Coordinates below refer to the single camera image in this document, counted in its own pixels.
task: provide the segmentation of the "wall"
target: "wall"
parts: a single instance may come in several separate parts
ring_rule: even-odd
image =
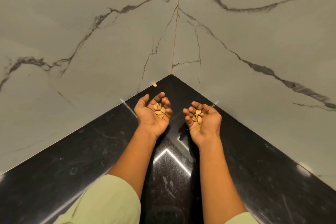
[[[173,74],[336,188],[336,0],[179,0]]]
[[[1,0],[0,174],[171,70],[178,0]]]

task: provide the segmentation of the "hand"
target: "hand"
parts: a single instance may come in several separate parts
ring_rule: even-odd
[[[222,116],[213,107],[206,104],[202,105],[194,101],[191,105],[188,109],[184,108],[183,113],[186,115],[185,122],[189,126],[190,135],[195,144],[201,147],[207,142],[219,139]],[[204,113],[201,124],[191,119],[197,109]]]
[[[153,135],[156,140],[168,127],[173,110],[170,108],[170,101],[167,97],[165,97],[164,92],[156,95],[146,106],[148,100],[148,94],[139,99],[134,108],[134,111],[138,118],[139,128],[145,129],[150,135]],[[158,116],[155,114],[155,103],[161,103],[161,105],[165,108],[166,114],[163,116],[163,118],[158,118]]]

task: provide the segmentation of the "marble wall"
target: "marble wall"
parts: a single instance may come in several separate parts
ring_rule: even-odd
[[[336,188],[335,36],[336,0],[179,0],[172,72]]]
[[[171,71],[178,0],[1,0],[0,174]]]

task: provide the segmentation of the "sleeve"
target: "sleeve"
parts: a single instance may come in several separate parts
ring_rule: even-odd
[[[104,175],[91,184],[54,224],[139,224],[141,205],[123,179]]]
[[[258,224],[250,213],[241,213],[228,220],[225,224]]]

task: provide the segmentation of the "glossy black tile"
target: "glossy black tile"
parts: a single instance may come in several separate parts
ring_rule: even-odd
[[[1,176],[0,223],[52,223],[117,161],[136,127],[138,99],[164,91],[174,111],[157,141],[141,198],[140,223],[202,223],[199,152],[183,108],[212,104],[167,76]],[[336,192],[223,110],[221,139],[230,173],[260,223],[334,223]]]

